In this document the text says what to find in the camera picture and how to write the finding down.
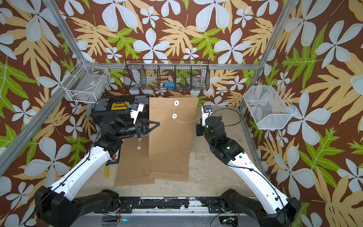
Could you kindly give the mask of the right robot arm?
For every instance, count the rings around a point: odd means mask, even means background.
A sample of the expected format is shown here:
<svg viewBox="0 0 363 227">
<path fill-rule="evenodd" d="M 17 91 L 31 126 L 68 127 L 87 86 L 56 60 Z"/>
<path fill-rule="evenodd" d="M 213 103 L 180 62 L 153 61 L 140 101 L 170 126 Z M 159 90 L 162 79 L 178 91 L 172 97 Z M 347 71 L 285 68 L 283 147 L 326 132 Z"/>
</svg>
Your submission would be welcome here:
<svg viewBox="0 0 363 227">
<path fill-rule="evenodd" d="M 220 116 L 201 119 L 196 135 L 204 136 L 210 151 L 230 167 L 257 197 L 250 199 L 236 190 L 228 189 L 220 196 L 223 212 L 244 213 L 257 220 L 261 227 L 290 227 L 297 218 L 301 203 L 289 198 L 274 186 L 252 163 L 235 140 L 227 137 Z"/>
</svg>

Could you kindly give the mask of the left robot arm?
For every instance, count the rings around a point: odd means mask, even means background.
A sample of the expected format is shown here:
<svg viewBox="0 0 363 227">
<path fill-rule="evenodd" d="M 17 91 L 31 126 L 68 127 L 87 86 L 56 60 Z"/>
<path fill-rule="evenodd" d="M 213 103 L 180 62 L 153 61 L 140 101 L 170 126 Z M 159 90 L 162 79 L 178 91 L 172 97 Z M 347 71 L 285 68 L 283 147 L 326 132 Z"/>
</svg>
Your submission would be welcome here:
<svg viewBox="0 0 363 227">
<path fill-rule="evenodd" d="M 104 189 L 84 197 L 76 197 L 80 188 L 121 149 L 123 139 L 147 135 L 160 126 L 159 122 L 137 118 L 132 111 L 131 120 L 123 120 L 116 112 L 107 112 L 96 118 L 102 135 L 91 146 L 89 153 L 60 180 L 49 187 L 42 186 L 35 193 L 35 214 L 40 220 L 53 227 L 69 227 L 79 217 L 94 211 L 121 210 L 119 194 Z"/>
</svg>

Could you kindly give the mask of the brown kraft file bag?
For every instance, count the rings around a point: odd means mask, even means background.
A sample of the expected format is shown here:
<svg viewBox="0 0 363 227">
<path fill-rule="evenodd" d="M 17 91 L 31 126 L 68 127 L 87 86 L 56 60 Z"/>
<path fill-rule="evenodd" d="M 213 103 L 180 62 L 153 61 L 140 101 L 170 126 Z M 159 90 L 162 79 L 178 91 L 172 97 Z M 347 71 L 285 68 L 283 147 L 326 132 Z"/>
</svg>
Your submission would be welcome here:
<svg viewBox="0 0 363 227">
<path fill-rule="evenodd" d="M 114 186 L 154 184 L 150 178 L 152 161 L 149 159 L 149 137 L 124 139 Z"/>
</svg>

